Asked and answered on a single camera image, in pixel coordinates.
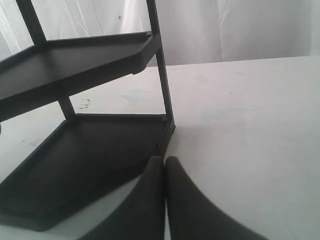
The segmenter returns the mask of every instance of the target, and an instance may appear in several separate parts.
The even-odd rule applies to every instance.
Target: white table
[[[320,239],[320,56],[169,66],[167,72],[177,126],[167,155],[180,158],[218,207],[270,240]],[[163,113],[157,78],[150,67],[71,100],[82,113]],[[53,103],[3,122],[0,181],[62,119]],[[0,225],[0,239],[74,240],[112,212],[137,180],[47,232]],[[92,225],[81,225],[82,218]]]

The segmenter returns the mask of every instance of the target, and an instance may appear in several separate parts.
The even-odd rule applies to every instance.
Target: black plastic
[[[144,70],[161,47],[139,32],[47,41],[0,62],[0,122]]]
[[[212,204],[176,157],[166,160],[165,173],[172,240],[266,240]]]
[[[165,209],[163,159],[154,156],[129,196],[80,240],[163,240]]]
[[[165,115],[80,114],[0,184],[0,222],[44,231],[140,175],[170,138]]]

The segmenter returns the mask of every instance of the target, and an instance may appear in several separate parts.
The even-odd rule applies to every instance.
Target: corner shelf
[[[48,41],[0,62],[0,122],[128,74],[143,71],[159,34]]]
[[[35,46],[0,62],[0,122],[58,101],[65,121],[2,183],[0,223],[45,231],[164,158],[175,130],[155,0],[152,32],[47,41],[16,0]],[[156,56],[165,114],[76,114],[69,96],[144,70]]]

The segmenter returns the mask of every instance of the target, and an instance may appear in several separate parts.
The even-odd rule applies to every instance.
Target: black curved object
[[[79,240],[163,240],[165,209],[164,165],[153,156],[124,202]]]
[[[266,240],[212,204],[176,157],[165,163],[172,240]]]

